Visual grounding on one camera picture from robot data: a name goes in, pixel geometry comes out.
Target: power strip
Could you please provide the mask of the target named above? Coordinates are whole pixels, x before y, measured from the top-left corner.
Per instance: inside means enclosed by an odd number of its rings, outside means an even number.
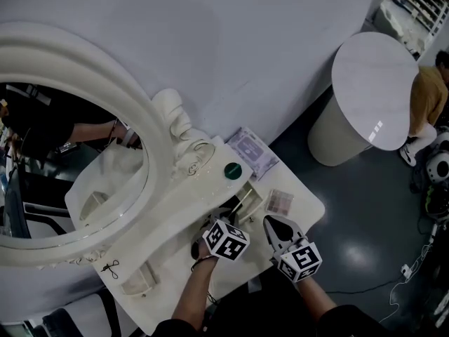
[[[405,264],[401,267],[401,273],[404,275],[406,279],[409,279],[410,276],[412,275],[412,269],[408,267],[407,264]]]

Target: package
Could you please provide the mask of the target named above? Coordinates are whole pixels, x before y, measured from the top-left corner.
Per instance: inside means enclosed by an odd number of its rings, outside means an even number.
[[[247,127],[240,128],[227,143],[252,168],[256,180],[279,162],[268,146]]]

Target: marble tabletop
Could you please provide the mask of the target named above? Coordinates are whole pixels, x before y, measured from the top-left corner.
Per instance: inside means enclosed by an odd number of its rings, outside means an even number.
[[[408,136],[417,73],[417,62],[397,40],[378,32],[356,34],[335,56],[335,98],[362,138],[381,150],[397,150]]]

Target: mirror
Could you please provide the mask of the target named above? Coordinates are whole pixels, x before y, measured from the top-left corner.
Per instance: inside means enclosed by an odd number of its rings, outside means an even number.
[[[449,0],[372,0],[362,32],[381,32],[417,60],[448,23]]]
[[[0,84],[0,103],[2,235],[70,242],[71,232],[102,228],[102,218],[117,206],[120,218],[139,197],[145,155],[126,121],[82,97],[26,82]]]

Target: yellow shirt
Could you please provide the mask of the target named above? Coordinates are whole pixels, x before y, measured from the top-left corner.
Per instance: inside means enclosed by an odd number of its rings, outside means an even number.
[[[410,136],[419,133],[424,124],[432,126],[443,111],[448,88],[436,67],[420,66],[412,85],[410,97]]]

